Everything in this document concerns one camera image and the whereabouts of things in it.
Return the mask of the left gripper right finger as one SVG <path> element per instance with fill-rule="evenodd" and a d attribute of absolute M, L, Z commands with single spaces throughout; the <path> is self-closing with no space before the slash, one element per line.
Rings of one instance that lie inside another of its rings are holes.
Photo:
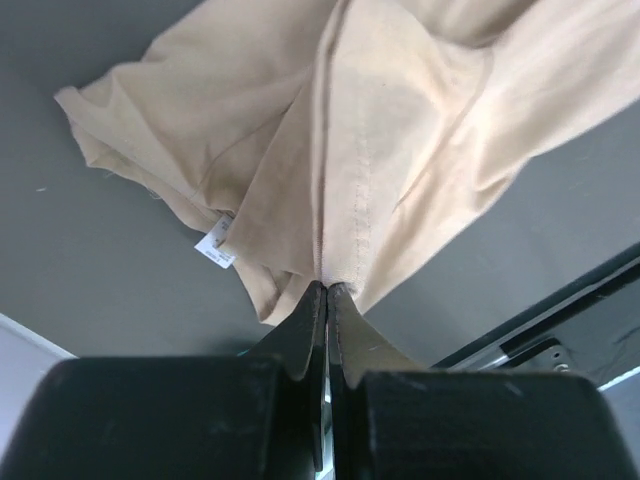
<path fill-rule="evenodd" d="M 420 372 L 425 367 L 405 356 L 368 323 L 343 284 L 327 289 L 326 327 L 335 477 L 371 479 L 370 440 L 374 436 L 363 379 L 369 373 Z"/>

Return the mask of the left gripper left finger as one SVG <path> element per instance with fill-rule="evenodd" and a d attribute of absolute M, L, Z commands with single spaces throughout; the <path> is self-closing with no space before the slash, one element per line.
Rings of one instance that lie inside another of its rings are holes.
<path fill-rule="evenodd" d="M 325 287 L 311 282 L 293 312 L 236 363 L 234 471 L 320 471 Z"/>

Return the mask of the beige t shirt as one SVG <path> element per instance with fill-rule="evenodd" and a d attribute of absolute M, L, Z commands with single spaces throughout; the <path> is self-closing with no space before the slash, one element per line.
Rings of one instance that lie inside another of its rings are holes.
<path fill-rule="evenodd" d="M 56 99 L 276 325 L 314 280 L 370 309 L 638 97 L 635 1 L 206 1 Z"/>

